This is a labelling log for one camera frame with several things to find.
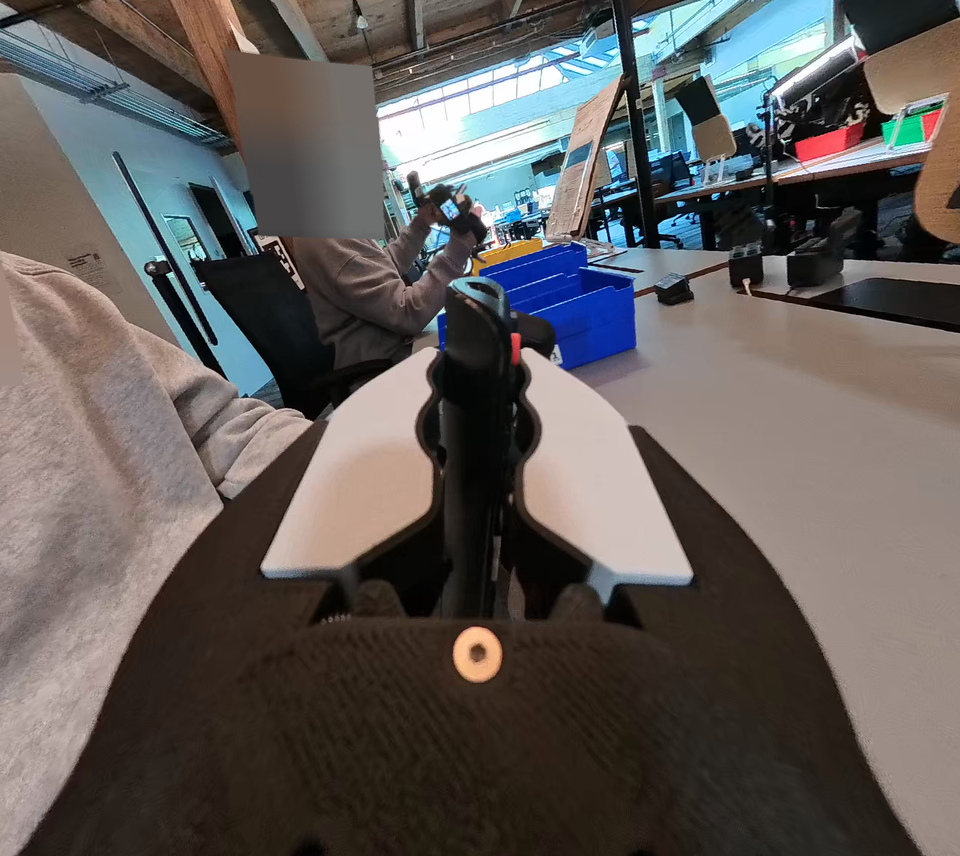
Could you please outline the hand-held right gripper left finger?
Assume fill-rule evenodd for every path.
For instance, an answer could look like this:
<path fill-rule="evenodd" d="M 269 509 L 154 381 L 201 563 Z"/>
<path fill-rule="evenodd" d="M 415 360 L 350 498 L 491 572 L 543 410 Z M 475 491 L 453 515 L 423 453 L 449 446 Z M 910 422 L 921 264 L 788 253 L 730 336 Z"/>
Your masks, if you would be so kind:
<path fill-rule="evenodd" d="M 424 348 L 337 407 L 262 559 L 263 577 L 422 581 L 441 566 L 443 481 L 425 431 L 441 361 Z"/>

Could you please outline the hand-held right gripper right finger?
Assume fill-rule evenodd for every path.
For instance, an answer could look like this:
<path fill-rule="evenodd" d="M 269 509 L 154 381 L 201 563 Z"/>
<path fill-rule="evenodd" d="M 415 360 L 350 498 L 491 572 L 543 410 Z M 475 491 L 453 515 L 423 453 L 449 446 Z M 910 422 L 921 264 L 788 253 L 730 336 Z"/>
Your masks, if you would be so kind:
<path fill-rule="evenodd" d="M 512 500 L 524 589 L 550 606 L 585 585 L 606 605 L 619 586 L 690 586 L 691 563 L 623 416 L 534 350 L 519 362 L 532 428 Z"/>

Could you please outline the black remote control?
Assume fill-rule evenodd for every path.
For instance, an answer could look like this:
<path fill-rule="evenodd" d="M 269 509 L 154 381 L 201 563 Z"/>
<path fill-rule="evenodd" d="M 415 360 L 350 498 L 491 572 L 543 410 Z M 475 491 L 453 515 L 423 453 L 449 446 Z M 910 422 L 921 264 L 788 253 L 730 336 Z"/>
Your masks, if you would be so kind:
<path fill-rule="evenodd" d="M 441 613 L 491 618 L 514 424 L 514 326 L 504 289 L 482 277 L 452 283 L 444 304 L 440 441 L 443 548 L 450 571 Z"/>

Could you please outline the black desk mat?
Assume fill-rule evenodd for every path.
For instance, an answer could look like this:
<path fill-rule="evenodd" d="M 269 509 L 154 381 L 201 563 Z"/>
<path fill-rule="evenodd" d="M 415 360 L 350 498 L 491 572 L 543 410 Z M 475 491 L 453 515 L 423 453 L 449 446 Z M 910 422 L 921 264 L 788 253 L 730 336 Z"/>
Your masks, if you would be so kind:
<path fill-rule="evenodd" d="M 807 302 L 869 319 L 959 333 L 959 286 L 955 284 L 870 277 Z"/>

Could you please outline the blue labelled plastic bin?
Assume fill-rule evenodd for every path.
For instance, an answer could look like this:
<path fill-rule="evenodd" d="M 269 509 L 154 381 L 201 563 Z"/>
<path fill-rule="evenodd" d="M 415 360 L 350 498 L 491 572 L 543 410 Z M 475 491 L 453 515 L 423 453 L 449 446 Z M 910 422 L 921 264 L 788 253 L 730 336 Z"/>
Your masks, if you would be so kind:
<path fill-rule="evenodd" d="M 508 271 L 482 277 L 507 294 L 510 309 L 548 322 L 555 343 L 548 358 L 564 370 L 636 348 L 635 291 L 632 279 L 608 270 L 580 266 L 534 270 L 515 283 Z"/>

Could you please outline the black office chair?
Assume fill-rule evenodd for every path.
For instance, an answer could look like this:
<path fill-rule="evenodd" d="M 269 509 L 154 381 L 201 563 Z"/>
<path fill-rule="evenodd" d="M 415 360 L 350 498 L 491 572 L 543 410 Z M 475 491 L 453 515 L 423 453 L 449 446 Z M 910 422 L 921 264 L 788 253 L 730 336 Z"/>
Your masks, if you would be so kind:
<path fill-rule="evenodd" d="M 339 406 L 392 366 L 390 359 L 373 359 L 335 368 L 334 350 L 319 338 L 307 295 L 273 253 L 192 267 L 269 368 L 284 406 L 308 419 Z"/>

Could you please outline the black white marker tag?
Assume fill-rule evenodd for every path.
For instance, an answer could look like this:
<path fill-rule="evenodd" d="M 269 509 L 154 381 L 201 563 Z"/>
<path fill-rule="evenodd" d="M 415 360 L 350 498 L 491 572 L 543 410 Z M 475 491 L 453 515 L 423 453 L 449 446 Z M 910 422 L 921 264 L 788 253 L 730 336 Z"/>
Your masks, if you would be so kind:
<path fill-rule="evenodd" d="M 252 234 L 253 241 L 258 250 L 276 257 L 280 262 L 284 272 L 294 281 L 294 284 L 302 291 L 306 291 L 306 286 L 298 272 L 296 262 L 291 256 L 286 241 L 277 236 L 266 236 L 259 233 Z"/>

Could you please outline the yellow plastic bin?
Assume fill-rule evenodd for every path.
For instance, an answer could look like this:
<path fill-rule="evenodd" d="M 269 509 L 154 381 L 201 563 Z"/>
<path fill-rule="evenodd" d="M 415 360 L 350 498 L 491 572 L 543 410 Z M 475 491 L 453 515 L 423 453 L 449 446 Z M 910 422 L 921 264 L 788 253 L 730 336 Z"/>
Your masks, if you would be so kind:
<path fill-rule="evenodd" d="M 471 257 L 469 275 L 489 275 L 498 272 L 505 264 L 540 252 L 544 247 L 542 238 L 509 242 L 496 248 L 481 251 Z"/>

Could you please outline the black charger box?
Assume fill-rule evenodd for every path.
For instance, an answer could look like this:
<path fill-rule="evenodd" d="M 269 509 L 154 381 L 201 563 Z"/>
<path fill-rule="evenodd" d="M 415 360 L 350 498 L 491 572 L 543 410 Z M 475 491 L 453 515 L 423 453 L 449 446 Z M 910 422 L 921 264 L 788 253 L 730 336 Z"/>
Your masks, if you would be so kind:
<path fill-rule="evenodd" d="M 727 260 L 729 285 L 746 292 L 764 281 L 763 246 L 756 240 L 733 247 Z"/>

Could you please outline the black charging dock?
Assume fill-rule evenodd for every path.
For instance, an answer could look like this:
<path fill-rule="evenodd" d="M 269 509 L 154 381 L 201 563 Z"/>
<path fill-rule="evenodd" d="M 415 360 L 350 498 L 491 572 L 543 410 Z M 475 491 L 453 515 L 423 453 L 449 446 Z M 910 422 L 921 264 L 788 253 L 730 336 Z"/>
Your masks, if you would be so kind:
<path fill-rule="evenodd" d="M 810 238 L 786 256 L 786 277 L 790 290 L 822 286 L 844 268 L 845 252 L 857 237 L 861 215 L 857 210 L 834 219 L 824 237 Z"/>

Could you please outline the leaning wooden board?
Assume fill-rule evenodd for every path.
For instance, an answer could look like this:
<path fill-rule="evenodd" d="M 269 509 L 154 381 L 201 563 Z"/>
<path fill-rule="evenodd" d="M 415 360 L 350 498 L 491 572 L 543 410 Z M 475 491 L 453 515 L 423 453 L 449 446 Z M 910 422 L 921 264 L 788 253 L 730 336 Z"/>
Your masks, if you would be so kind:
<path fill-rule="evenodd" d="M 625 89 L 619 75 L 578 107 L 545 226 L 545 238 L 579 240 L 589 220 L 602 142 Z"/>

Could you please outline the black tan divider panel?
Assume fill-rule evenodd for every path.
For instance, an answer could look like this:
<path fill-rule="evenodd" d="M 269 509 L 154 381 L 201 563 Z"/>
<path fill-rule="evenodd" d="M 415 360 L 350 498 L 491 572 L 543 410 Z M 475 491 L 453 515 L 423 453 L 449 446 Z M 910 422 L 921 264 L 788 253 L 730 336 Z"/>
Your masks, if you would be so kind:
<path fill-rule="evenodd" d="M 680 87 L 675 99 L 690 123 L 694 147 L 703 163 L 736 155 L 736 139 L 728 118 L 721 111 L 709 75 L 702 75 Z"/>
<path fill-rule="evenodd" d="M 844 11 L 881 113 L 898 115 L 958 87 L 958 0 L 844 0 Z"/>

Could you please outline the black steel column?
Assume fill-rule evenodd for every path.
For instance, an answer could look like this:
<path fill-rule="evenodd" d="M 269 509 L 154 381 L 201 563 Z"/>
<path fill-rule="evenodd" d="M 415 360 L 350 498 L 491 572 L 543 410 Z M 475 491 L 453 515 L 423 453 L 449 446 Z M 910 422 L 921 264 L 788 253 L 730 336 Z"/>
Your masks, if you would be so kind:
<path fill-rule="evenodd" d="M 662 247 L 662 239 L 654 204 L 632 15 L 627 0 L 610 0 L 610 3 L 617 35 L 621 75 L 625 83 L 625 95 L 627 97 L 630 145 L 634 159 L 634 180 L 637 188 L 639 219 L 642 226 L 642 245 L 648 250 L 659 250 Z"/>

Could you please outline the red plastic bin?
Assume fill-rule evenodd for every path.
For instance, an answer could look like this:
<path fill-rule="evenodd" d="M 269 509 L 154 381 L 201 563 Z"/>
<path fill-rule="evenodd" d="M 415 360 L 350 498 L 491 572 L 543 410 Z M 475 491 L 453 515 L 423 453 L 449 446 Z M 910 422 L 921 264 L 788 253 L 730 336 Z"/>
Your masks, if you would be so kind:
<path fill-rule="evenodd" d="M 852 123 L 822 134 L 806 137 L 794 143 L 794 155 L 799 163 L 807 164 L 855 148 L 863 139 L 866 123 Z"/>

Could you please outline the LED light bar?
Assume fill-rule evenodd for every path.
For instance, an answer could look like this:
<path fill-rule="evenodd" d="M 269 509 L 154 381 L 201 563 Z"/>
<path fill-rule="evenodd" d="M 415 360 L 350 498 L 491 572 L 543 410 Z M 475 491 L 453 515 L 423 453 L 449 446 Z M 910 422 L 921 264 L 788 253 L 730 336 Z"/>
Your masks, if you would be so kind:
<path fill-rule="evenodd" d="M 844 40 L 777 82 L 771 90 L 771 103 L 793 106 L 856 67 L 860 61 L 858 36 L 855 33 L 847 35 Z"/>

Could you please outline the green plastic bin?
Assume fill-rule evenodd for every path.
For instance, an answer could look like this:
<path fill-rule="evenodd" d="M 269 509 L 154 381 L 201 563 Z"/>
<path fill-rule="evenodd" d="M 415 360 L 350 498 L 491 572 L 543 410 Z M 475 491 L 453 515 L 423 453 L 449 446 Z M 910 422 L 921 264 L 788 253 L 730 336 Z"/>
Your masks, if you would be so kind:
<path fill-rule="evenodd" d="M 881 126 L 881 135 L 888 150 L 931 142 L 938 130 L 946 103 L 939 95 L 908 103 L 891 120 Z"/>

